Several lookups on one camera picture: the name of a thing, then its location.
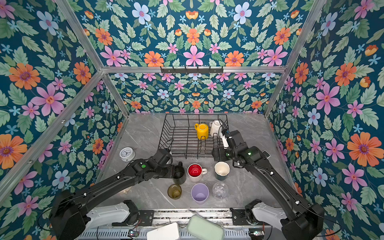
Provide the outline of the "black mug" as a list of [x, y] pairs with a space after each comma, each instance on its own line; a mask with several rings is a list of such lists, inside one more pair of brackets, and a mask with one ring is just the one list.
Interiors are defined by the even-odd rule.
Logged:
[[173, 176], [173, 181], [176, 185], [182, 185], [186, 181], [186, 171], [184, 169], [183, 163], [179, 162], [175, 167], [174, 167], [174, 176]]

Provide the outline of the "dark green mug cream inside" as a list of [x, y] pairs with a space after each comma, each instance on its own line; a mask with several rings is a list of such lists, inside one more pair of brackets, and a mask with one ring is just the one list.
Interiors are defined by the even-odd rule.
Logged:
[[230, 166], [225, 162], [216, 163], [214, 169], [215, 177], [219, 181], [224, 181], [230, 173]]

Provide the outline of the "olive green glass tumbler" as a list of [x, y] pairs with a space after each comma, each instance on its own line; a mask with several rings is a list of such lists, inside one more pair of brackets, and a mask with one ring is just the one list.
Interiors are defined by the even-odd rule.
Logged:
[[173, 185], [169, 186], [167, 193], [171, 199], [177, 200], [182, 195], [182, 188], [180, 185], [173, 184]]

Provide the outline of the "white ceramic mug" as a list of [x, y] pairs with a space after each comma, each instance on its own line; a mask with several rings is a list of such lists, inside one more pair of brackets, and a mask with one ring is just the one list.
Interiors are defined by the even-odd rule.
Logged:
[[222, 136], [222, 123], [220, 120], [210, 122], [210, 136], [220, 138]]

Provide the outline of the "yellow mug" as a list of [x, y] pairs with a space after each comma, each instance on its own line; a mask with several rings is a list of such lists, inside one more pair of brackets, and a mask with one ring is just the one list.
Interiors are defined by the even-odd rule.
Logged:
[[195, 124], [197, 138], [201, 141], [206, 141], [209, 138], [209, 127], [207, 124]]

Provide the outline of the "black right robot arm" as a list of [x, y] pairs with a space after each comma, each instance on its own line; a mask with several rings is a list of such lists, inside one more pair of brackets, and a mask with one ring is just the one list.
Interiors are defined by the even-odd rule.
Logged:
[[233, 167], [255, 176], [279, 203], [271, 207], [259, 199], [246, 205], [244, 216], [249, 223], [263, 222], [280, 230], [287, 240], [313, 240], [323, 230], [324, 208], [311, 205], [290, 186], [271, 165], [266, 152], [249, 147], [239, 131], [223, 130], [213, 135], [212, 155], [221, 163], [232, 161]]

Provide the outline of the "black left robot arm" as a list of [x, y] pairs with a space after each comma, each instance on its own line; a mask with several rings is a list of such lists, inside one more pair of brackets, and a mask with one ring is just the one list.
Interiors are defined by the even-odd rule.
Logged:
[[94, 223], [91, 210], [117, 193], [152, 178], [174, 177], [173, 157], [159, 149], [148, 159], [132, 160], [115, 175], [87, 188], [71, 193], [65, 190], [55, 197], [49, 219], [58, 240], [74, 240]]

